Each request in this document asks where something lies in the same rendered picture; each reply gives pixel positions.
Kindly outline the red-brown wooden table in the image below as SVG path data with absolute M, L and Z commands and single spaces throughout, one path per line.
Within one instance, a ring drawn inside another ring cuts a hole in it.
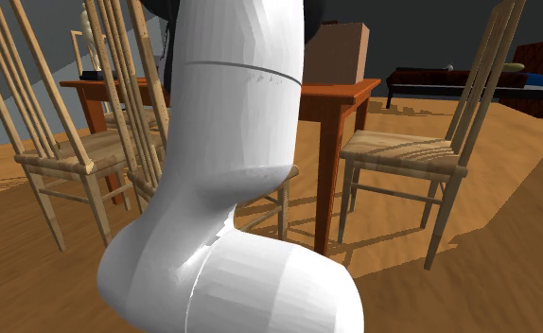
M 314 251 L 319 254 L 327 254 L 344 121 L 354 113 L 355 128 L 365 127 L 369 97 L 379 84 L 379 79 L 363 79 L 355 84 L 303 86 L 299 119 L 321 125 L 314 234 Z M 103 81 L 67 80 L 60 86 L 77 90 L 91 133 L 107 130 L 101 108 L 101 103 L 108 99 Z

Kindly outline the brown cardboard box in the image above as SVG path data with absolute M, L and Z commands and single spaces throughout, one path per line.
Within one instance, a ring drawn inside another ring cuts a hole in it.
M 306 45 L 303 84 L 361 82 L 368 42 L 364 23 L 321 25 Z

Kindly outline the dark wooden bed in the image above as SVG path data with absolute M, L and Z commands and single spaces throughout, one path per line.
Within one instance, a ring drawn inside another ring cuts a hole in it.
M 500 104 L 543 117 L 543 42 L 517 47 L 513 62 L 522 64 L 518 72 L 504 70 L 494 93 Z M 460 96 L 469 73 L 462 70 L 411 70 L 398 67 L 386 79 L 388 97 L 394 95 Z

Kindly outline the white figure on black base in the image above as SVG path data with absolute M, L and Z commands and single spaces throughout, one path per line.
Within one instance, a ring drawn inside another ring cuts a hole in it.
M 79 76 L 82 80 L 104 80 L 104 76 L 99 63 L 98 54 L 96 51 L 96 44 L 94 40 L 93 31 L 88 18 L 86 4 L 82 3 L 82 13 L 80 15 L 81 33 L 89 49 L 89 55 L 94 70 L 83 71 Z

